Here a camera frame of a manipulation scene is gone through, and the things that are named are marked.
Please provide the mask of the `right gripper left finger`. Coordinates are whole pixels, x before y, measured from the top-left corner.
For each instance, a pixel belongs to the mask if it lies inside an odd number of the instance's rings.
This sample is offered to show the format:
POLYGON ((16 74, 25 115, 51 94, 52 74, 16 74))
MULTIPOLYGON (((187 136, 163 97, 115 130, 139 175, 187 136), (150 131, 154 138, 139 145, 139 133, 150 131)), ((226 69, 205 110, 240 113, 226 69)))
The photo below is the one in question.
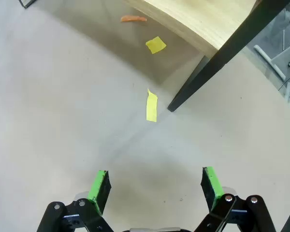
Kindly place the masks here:
POLYGON ((110 232, 112 229, 102 217, 111 190, 108 171, 99 170, 85 198, 65 205, 51 202, 41 219, 39 232, 73 232, 85 228, 88 232, 110 232))

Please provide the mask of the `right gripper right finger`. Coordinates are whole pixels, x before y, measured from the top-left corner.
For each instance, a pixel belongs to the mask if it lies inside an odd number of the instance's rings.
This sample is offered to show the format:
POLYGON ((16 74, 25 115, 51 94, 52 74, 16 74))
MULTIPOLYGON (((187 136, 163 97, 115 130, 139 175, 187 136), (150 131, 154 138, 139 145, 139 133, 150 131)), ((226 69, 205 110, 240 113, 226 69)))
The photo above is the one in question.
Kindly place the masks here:
POLYGON ((235 224, 241 232, 275 232, 275 226, 263 198, 248 196, 245 200, 223 190, 213 167, 203 167, 201 187, 209 213, 196 232, 221 232, 235 224))

